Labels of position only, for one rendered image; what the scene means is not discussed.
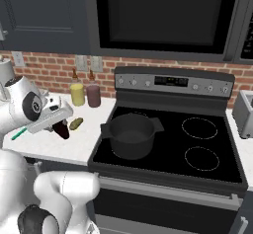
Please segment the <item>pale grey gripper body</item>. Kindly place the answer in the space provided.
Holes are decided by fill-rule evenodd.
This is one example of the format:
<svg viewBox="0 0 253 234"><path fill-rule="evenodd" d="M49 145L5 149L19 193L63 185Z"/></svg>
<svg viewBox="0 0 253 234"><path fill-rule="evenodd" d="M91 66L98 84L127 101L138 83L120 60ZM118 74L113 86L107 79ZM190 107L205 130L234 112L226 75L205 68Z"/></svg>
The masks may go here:
<svg viewBox="0 0 253 234"><path fill-rule="evenodd" d="M42 109L40 118L27 126L27 131L37 133L72 116L73 109L66 101L60 101L58 104L48 102Z"/></svg>

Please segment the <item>dark maroon avocado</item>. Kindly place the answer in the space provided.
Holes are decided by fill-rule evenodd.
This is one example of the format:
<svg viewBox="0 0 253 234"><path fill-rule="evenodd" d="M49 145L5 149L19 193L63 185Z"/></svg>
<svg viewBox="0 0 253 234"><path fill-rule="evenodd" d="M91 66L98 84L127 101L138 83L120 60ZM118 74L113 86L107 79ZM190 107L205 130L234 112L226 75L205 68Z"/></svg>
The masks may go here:
<svg viewBox="0 0 253 234"><path fill-rule="evenodd" d="M69 130L67 125L63 121L59 121L52 126L52 129L63 139L69 138Z"/></svg>

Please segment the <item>olive brown potato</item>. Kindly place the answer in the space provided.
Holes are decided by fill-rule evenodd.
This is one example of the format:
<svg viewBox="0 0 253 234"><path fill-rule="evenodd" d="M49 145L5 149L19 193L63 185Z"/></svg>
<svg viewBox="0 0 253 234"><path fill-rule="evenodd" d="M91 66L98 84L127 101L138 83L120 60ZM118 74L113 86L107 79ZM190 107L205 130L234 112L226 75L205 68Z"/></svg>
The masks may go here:
<svg viewBox="0 0 253 234"><path fill-rule="evenodd" d="M79 118L76 118L69 126L69 129L70 130L75 130L78 128L78 126L83 122L83 118L82 117L79 117Z"/></svg>

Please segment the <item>dark grey pot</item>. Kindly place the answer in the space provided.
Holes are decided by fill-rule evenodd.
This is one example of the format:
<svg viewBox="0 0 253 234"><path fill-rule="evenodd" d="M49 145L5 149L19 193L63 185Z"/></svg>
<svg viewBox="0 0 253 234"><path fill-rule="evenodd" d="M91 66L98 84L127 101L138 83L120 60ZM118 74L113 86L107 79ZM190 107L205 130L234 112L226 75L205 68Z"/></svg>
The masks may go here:
<svg viewBox="0 0 253 234"><path fill-rule="evenodd" d="M158 117L126 114L101 124L102 138L110 139L114 153L125 160L138 160L147 156L157 132L164 127Z"/></svg>

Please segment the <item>yellow sauce bottle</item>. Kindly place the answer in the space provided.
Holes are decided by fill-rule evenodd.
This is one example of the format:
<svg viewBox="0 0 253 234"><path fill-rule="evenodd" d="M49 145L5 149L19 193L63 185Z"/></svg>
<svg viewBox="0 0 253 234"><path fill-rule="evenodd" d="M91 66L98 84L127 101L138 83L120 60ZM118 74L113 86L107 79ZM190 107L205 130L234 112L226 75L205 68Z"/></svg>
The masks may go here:
<svg viewBox="0 0 253 234"><path fill-rule="evenodd" d="M85 104L84 86L83 83L79 80L76 70L72 69L72 71L72 82L70 84L71 100L74 106L80 107Z"/></svg>

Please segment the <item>dark red sauce bottle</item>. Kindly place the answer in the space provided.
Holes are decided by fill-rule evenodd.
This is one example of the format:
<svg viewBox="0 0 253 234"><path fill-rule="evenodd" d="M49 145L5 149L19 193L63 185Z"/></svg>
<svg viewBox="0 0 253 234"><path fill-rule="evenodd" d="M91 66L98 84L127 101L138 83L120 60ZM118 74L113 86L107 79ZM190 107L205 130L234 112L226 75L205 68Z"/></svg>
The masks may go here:
<svg viewBox="0 0 253 234"><path fill-rule="evenodd" d="M89 84L86 87L86 96L90 108L98 108L101 106L100 86L95 81L95 75L93 71L90 71L89 74Z"/></svg>

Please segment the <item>dark grey cupboard door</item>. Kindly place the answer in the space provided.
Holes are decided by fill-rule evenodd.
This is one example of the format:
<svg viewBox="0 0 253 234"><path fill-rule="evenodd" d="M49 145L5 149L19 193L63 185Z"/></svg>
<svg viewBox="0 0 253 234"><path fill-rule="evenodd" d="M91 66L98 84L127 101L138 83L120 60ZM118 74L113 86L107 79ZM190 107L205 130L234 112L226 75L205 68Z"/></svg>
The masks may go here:
<svg viewBox="0 0 253 234"><path fill-rule="evenodd" d="M87 54L85 0L0 0L0 50Z"/></svg>

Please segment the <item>black oven door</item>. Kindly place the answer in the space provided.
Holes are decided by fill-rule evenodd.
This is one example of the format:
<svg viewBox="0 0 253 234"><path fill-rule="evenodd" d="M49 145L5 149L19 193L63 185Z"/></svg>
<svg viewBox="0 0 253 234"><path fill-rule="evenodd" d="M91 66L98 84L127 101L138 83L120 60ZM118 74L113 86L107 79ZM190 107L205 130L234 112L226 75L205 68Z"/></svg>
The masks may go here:
<svg viewBox="0 0 253 234"><path fill-rule="evenodd" d="M237 212L176 200L101 189L96 223L116 234L228 234Z"/></svg>

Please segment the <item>black microwave oven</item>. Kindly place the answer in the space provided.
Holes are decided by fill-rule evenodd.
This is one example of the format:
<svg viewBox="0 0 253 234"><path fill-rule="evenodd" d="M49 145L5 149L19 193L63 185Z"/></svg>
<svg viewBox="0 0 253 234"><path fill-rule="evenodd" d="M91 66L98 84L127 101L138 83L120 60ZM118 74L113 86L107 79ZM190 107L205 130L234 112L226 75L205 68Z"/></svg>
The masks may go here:
<svg viewBox="0 0 253 234"><path fill-rule="evenodd" d="M86 0L90 53L250 64L253 0Z"/></svg>

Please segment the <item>black and steel stove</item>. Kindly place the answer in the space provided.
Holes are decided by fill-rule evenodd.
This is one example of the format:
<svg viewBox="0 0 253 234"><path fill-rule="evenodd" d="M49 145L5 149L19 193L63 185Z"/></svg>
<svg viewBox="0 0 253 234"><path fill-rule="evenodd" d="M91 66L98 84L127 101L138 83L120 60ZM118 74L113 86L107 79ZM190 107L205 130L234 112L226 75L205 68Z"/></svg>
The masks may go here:
<svg viewBox="0 0 253 234"><path fill-rule="evenodd" d="M99 177L244 199L248 185L225 113L233 83L233 75L219 72L116 68L116 103L107 122L139 114L158 117L164 130L155 134L150 153L138 160L118 157L101 133L88 161L90 171ZM194 84L199 91L193 90Z"/></svg>

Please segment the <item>grey toaster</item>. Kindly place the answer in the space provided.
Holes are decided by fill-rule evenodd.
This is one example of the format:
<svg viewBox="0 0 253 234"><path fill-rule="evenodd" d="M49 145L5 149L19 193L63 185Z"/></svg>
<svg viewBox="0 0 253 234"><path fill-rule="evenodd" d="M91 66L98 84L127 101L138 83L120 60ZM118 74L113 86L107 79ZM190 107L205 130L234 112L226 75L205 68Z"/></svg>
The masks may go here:
<svg viewBox="0 0 253 234"><path fill-rule="evenodd" d="M253 138L253 91L240 90L235 100L232 116L241 138Z"/></svg>

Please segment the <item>green handled spatula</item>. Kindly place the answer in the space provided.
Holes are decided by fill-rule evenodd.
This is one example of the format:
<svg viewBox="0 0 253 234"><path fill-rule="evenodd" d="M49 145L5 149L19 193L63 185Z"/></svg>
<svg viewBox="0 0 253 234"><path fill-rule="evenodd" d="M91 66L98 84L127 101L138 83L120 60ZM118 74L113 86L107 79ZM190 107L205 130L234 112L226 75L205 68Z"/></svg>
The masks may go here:
<svg viewBox="0 0 253 234"><path fill-rule="evenodd" d="M17 139L19 136L21 136L26 131L27 131L26 127L22 128L19 132L17 132L15 135L12 136L11 140Z"/></svg>

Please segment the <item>grey wall socket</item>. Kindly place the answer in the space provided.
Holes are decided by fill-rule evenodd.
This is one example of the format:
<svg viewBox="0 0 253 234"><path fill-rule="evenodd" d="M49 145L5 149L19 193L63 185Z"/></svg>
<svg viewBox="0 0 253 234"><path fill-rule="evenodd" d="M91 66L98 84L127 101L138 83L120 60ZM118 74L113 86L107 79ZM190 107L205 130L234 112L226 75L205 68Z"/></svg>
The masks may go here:
<svg viewBox="0 0 253 234"><path fill-rule="evenodd" d="M86 55L76 55L75 56L75 66L78 71L88 71L87 56Z"/></svg>
<svg viewBox="0 0 253 234"><path fill-rule="evenodd" d="M91 61L91 70L94 72L102 72L103 71L103 59L101 56L92 56L90 58Z"/></svg>
<svg viewBox="0 0 253 234"><path fill-rule="evenodd" d="M13 51L12 56L13 56L14 63L16 66L18 66L18 67L25 67L26 66L23 54L20 51Z"/></svg>

